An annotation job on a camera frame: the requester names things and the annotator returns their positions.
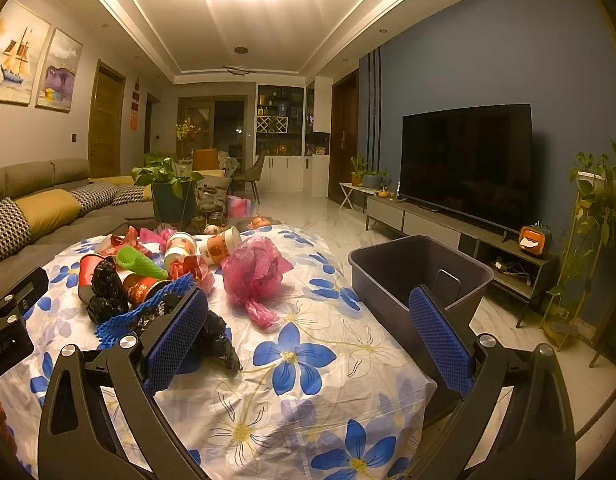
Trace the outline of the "black flat television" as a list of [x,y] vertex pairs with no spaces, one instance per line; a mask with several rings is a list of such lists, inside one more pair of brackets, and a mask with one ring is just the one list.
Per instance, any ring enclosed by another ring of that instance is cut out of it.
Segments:
[[404,116],[399,193],[518,230],[532,216],[532,108],[499,104]]

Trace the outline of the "grey sectional sofa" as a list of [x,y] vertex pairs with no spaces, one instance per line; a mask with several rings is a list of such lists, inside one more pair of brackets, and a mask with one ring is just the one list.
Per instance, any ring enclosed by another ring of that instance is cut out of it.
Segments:
[[151,191],[132,177],[90,176],[81,158],[0,167],[0,295],[63,250],[91,237],[154,229]]

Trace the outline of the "orange white cup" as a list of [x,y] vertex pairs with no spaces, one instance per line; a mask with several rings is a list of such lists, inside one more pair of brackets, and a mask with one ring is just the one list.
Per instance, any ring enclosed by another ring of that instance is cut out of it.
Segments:
[[186,257],[197,255],[197,242],[193,236],[186,232],[177,232],[169,237],[166,243],[164,255],[164,268],[167,272],[171,266],[179,261],[183,262]]
[[204,236],[203,239],[197,243],[198,254],[204,259],[209,266],[216,266],[223,262],[235,252],[242,243],[242,237],[238,229],[232,226],[232,228],[225,231]]

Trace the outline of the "houndstooth cushion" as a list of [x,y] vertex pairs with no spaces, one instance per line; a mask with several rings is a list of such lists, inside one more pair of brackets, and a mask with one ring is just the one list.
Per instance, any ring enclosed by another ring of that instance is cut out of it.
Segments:
[[0,262],[16,254],[31,240],[30,225],[17,203],[5,197],[0,202]]

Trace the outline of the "dark grey trash bin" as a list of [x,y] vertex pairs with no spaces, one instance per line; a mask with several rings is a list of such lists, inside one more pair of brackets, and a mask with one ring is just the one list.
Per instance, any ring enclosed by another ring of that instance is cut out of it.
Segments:
[[357,296],[433,379],[438,371],[411,322],[410,292],[426,286],[438,306],[468,325],[494,279],[494,271],[486,264],[425,235],[355,249],[348,261]]

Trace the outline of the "black plastic bag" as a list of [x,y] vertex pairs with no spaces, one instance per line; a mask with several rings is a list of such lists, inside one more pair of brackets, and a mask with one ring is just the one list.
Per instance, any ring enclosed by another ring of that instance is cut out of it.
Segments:
[[128,300],[113,257],[106,257],[95,266],[91,291],[92,296],[86,304],[86,311],[95,325],[101,325],[110,318],[128,312]]
[[[130,330],[142,335],[151,322],[169,314],[182,298],[181,294],[168,292],[157,304],[143,309],[131,324]],[[232,374],[242,370],[240,359],[231,342],[229,327],[226,321],[212,310],[207,312],[206,321],[180,365],[178,373],[193,373],[201,368],[204,360],[222,365]]]

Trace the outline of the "small pink wrapper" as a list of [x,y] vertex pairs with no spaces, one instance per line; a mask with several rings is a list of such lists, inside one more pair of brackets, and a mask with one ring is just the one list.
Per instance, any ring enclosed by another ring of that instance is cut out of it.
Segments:
[[139,240],[142,244],[157,244],[159,246],[159,252],[163,254],[166,252],[168,240],[176,233],[177,231],[171,228],[165,228],[159,232],[141,228],[139,231]]

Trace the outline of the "green potted plant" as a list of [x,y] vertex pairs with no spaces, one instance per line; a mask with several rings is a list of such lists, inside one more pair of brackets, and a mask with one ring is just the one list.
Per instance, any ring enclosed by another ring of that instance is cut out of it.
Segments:
[[171,157],[148,153],[131,177],[135,185],[151,189],[158,223],[183,226],[196,217],[198,184],[204,179],[198,172],[181,168]]

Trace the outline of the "fruit plate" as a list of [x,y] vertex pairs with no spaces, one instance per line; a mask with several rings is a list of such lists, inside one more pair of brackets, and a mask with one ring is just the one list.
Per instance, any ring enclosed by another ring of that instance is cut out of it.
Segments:
[[237,229],[240,233],[259,228],[268,228],[268,226],[276,226],[277,224],[281,224],[281,221],[272,217],[262,216],[261,214],[255,217],[230,218],[227,220],[227,226]]

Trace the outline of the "grey tv cabinet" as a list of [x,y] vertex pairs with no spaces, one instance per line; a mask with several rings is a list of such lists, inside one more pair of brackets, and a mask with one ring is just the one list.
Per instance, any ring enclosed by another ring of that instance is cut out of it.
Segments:
[[441,212],[371,196],[366,218],[399,232],[401,238],[425,235],[486,264],[494,271],[489,286],[496,286],[530,306],[538,307],[544,293],[556,283],[558,256],[533,257],[522,252],[512,238],[505,240],[500,234]]

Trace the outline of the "wooden door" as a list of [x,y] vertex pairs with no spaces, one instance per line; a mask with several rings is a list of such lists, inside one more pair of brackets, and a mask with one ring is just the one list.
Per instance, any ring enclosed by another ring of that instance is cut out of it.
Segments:
[[96,64],[92,87],[88,161],[94,178],[120,175],[120,140],[126,77],[105,64]]

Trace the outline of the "yellow cushion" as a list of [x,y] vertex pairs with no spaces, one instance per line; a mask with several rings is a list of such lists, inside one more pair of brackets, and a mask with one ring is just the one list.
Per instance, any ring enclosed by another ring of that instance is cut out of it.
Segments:
[[21,197],[15,203],[28,222],[31,240],[67,226],[81,213],[81,204],[76,197],[60,188]]

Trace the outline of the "red paper cup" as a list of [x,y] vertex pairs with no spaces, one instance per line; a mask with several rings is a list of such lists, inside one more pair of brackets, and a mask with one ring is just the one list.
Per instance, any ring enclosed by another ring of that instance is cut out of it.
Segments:
[[79,261],[78,296],[83,304],[88,304],[94,295],[92,280],[95,268],[104,258],[98,254],[87,254]]

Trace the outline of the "white folding side table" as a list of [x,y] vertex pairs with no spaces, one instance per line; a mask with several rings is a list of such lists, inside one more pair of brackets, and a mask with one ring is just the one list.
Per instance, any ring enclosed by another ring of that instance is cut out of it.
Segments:
[[362,185],[353,185],[351,182],[340,182],[338,184],[343,193],[343,199],[340,202],[340,210],[345,208],[359,208],[362,212],[366,211],[368,198],[378,194],[377,188],[367,188]]

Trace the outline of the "red white plastic bag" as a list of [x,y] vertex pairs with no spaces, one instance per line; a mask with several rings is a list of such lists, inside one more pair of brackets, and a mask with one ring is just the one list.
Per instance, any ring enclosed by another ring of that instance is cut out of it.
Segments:
[[153,253],[141,243],[140,232],[134,226],[130,226],[124,236],[116,234],[105,235],[94,248],[94,252],[102,257],[108,257],[116,255],[124,247],[137,249],[138,252],[148,258],[151,258],[153,255]]

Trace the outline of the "tall plant on stand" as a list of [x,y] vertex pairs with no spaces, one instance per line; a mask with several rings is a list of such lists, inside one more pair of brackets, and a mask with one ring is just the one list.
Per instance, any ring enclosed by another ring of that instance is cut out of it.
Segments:
[[604,252],[616,240],[616,142],[611,154],[580,152],[570,170],[575,198],[558,280],[548,290],[541,328],[558,348],[575,335]]

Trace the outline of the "sailboat painting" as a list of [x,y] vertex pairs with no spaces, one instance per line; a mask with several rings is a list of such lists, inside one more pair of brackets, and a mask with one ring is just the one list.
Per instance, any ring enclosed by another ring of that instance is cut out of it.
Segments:
[[0,103],[30,104],[50,24],[17,0],[0,11]]

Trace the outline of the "large red paper bucket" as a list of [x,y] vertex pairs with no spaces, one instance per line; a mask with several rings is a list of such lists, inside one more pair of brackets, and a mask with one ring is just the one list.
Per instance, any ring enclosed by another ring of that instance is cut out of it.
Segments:
[[158,280],[150,276],[133,273],[127,275],[122,281],[122,290],[130,306],[136,308],[150,300],[156,292],[159,292],[168,284],[169,282],[166,280]]

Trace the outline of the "red wrapper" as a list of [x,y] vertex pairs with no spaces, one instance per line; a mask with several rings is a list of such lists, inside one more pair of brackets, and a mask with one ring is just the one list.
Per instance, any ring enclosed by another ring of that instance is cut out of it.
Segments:
[[206,295],[212,292],[215,286],[215,275],[201,256],[186,256],[174,260],[168,270],[168,278],[178,280],[190,274],[196,286]]

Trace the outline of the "floral blue white tablecloth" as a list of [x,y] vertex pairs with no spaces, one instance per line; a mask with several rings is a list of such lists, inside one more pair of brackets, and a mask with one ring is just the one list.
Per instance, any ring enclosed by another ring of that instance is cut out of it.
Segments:
[[[204,359],[156,394],[158,406],[213,479],[405,479],[436,382],[370,313],[322,238],[281,224],[242,240],[264,236],[293,266],[266,301],[278,325],[258,330],[228,303],[222,270],[212,268],[209,309],[226,320],[242,370],[231,376]],[[0,437],[35,478],[58,354],[99,343],[78,298],[78,270],[102,240],[51,249],[49,290],[26,318],[34,350],[0,378]]]

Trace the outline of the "pink plastic bag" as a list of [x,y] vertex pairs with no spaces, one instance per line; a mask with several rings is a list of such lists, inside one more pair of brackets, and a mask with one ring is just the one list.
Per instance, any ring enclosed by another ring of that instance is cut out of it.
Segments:
[[241,308],[260,330],[272,330],[279,315],[264,301],[281,290],[284,275],[293,265],[269,237],[250,237],[221,263],[223,288],[231,307]]

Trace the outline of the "purple abstract painting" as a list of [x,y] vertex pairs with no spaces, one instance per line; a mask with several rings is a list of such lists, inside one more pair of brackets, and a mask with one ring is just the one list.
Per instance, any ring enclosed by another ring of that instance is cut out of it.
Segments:
[[54,29],[42,66],[36,107],[70,112],[81,53],[79,41]]

